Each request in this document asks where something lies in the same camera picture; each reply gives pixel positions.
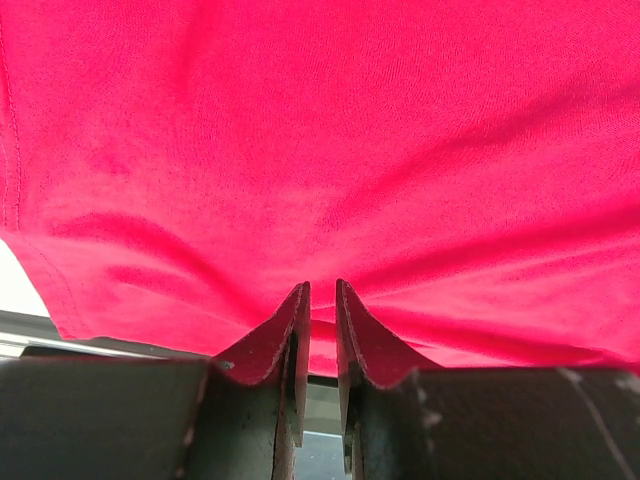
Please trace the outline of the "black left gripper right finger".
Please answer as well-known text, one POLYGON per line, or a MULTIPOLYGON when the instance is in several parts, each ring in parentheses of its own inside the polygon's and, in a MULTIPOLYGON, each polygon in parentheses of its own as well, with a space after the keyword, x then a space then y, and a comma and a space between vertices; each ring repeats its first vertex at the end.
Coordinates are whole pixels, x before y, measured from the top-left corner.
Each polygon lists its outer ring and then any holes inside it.
POLYGON ((635 479, 627 369, 446 368, 336 283, 345 471, 354 479, 635 479))

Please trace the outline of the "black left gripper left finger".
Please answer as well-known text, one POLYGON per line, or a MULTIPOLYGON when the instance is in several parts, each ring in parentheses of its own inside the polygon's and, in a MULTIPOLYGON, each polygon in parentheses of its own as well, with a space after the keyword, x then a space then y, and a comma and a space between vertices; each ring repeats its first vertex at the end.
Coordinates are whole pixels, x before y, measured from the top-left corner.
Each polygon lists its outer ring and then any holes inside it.
POLYGON ((290 479, 303 439, 310 286, 209 359, 28 348, 1 363, 5 479, 290 479))

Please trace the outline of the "magenta t shirt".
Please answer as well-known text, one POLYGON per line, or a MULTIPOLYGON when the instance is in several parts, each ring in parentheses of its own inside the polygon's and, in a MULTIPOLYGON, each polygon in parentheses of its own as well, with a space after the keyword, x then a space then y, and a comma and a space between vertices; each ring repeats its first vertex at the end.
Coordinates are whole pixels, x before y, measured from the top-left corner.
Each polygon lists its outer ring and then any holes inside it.
POLYGON ((5 1, 1 237, 66 339, 637 365, 639 5, 5 1))

